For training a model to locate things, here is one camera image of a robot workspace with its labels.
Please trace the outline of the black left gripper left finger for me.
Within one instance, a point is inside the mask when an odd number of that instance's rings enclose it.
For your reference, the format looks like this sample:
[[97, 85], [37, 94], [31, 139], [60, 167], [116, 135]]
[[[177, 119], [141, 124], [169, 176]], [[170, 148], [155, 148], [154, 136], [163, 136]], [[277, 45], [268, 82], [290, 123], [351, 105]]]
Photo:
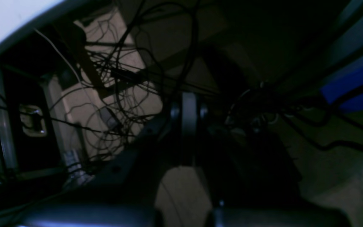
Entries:
[[167, 171], [160, 142], [179, 122], [178, 110], [155, 116], [86, 186], [35, 206], [21, 217], [21, 226], [162, 227], [153, 205]]

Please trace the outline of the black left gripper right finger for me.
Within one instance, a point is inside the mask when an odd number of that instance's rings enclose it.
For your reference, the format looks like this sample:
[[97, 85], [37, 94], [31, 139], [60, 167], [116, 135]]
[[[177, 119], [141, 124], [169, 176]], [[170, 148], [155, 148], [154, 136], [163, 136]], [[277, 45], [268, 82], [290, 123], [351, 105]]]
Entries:
[[350, 227], [345, 213], [301, 196], [299, 171], [281, 140], [262, 125], [241, 145], [198, 107], [198, 152], [213, 209], [206, 227]]

